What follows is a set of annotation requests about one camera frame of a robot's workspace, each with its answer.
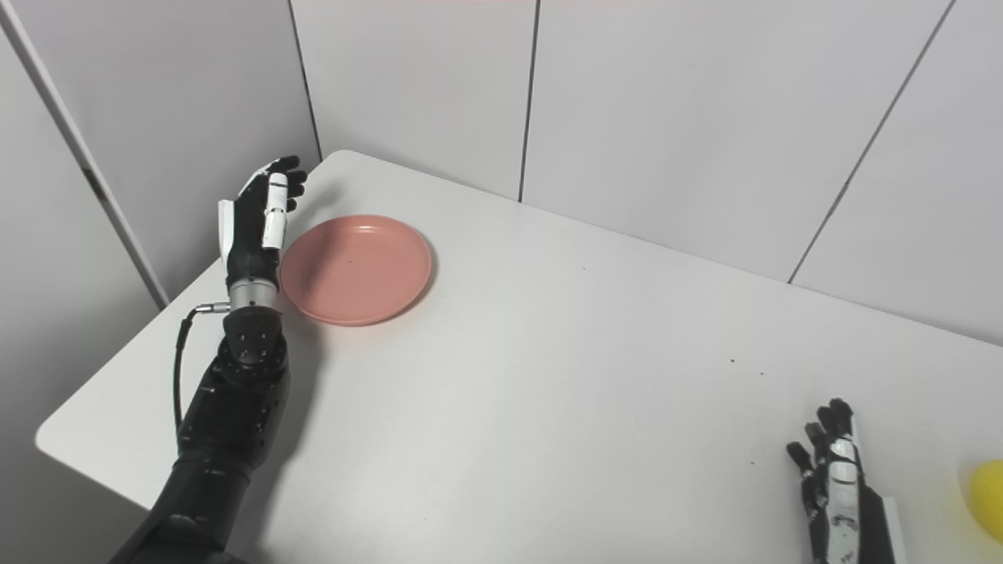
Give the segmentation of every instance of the robot finger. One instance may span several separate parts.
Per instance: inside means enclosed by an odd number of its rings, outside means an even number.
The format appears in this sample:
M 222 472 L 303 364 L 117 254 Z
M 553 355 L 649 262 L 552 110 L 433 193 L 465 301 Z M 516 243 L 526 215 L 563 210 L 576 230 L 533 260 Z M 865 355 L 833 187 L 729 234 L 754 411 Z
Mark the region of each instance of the robot finger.
M 797 465 L 798 470 L 801 471 L 801 476 L 811 472 L 811 456 L 808 455 L 807 450 L 800 443 L 796 441 L 787 443 L 787 456 Z
M 854 410 L 850 408 L 850 404 L 837 397 L 829 401 L 828 405 L 835 418 L 835 436 L 852 439 L 854 437 Z
M 818 416 L 818 421 L 821 422 L 826 435 L 832 439 L 839 437 L 835 433 L 835 415 L 832 413 L 832 409 L 828 408 L 827 405 L 822 405 L 815 411 L 815 415 Z
M 290 186 L 294 184 L 303 184 L 307 182 L 306 171 L 290 171 L 289 173 L 286 174 L 286 177 L 289 178 Z
M 300 196 L 303 196 L 303 185 L 292 182 L 289 183 L 289 197 L 299 198 Z

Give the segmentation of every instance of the robotic hand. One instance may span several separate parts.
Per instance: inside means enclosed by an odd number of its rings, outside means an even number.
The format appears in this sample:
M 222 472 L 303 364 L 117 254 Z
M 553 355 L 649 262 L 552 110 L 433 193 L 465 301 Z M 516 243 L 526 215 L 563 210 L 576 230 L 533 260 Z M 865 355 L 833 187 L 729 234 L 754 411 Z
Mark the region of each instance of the robotic hand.
M 296 209 L 307 178 L 293 170 L 299 162 L 273 161 L 236 201 L 220 203 L 230 302 L 194 309 L 178 348 L 200 311 L 230 312 L 224 338 L 184 419 L 176 406 L 179 457 L 163 491 L 110 564 L 243 562 L 226 553 L 227 541 L 251 475 L 271 450 L 289 390 L 286 340 L 273 306 L 286 213 Z
M 813 457 L 800 443 L 787 445 L 801 471 L 812 564 L 905 564 L 895 503 L 864 479 L 853 410 L 835 398 L 817 416 L 804 427 Z

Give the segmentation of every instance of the tennis ball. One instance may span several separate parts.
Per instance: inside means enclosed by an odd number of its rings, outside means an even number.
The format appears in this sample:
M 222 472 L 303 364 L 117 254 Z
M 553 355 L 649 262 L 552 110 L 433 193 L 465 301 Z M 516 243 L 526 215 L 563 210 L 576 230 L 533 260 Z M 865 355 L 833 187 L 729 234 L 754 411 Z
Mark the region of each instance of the tennis ball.
M 1003 461 L 989 461 L 975 469 L 969 488 L 975 520 L 1003 542 Z

